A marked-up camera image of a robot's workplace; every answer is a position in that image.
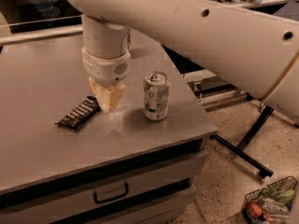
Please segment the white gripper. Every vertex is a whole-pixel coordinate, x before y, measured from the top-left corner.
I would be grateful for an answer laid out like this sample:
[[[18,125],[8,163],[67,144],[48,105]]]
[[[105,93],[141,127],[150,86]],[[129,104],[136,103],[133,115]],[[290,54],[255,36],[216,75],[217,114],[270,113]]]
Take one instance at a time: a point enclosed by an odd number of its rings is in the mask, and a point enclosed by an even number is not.
[[[101,109],[109,112],[119,104],[125,92],[126,86],[119,81],[129,74],[130,52],[126,50],[118,58],[102,59],[91,55],[85,48],[81,51],[83,67],[90,76],[89,82],[95,98]]]

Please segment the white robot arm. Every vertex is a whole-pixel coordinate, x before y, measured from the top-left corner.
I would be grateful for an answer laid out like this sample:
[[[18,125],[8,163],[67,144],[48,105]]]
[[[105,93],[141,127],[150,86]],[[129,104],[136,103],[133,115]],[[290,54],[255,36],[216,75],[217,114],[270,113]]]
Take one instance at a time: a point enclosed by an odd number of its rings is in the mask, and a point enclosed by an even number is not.
[[[133,28],[299,122],[299,22],[208,0],[67,0],[83,56],[119,58]]]

